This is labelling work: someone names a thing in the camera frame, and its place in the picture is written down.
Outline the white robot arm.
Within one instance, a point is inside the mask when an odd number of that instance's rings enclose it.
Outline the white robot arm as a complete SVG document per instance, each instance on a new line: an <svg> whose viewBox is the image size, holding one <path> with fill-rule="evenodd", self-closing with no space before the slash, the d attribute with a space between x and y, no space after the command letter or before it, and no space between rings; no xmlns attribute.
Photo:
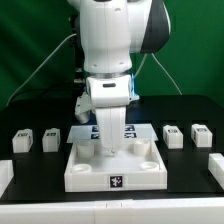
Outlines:
<svg viewBox="0 0 224 224"><path fill-rule="evenodd" d="M67 0L79 12L86 90L75 115L96 115L101 147L114 155L123 146L126 106L132 93L132 53L155 53L168 41L170 19L163 0Z"/></svg>

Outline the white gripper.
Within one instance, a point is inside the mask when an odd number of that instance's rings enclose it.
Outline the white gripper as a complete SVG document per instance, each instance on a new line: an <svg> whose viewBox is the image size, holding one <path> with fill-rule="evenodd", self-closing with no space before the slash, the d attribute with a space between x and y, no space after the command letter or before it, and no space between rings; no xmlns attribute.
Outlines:
<svg viewBox="0 0 224 224"><path fill-rule="evenodd" d="M123 145L126 106L130 103L131 77L87 78L88 93L95 110L101 145L116 156Z"/></svg>

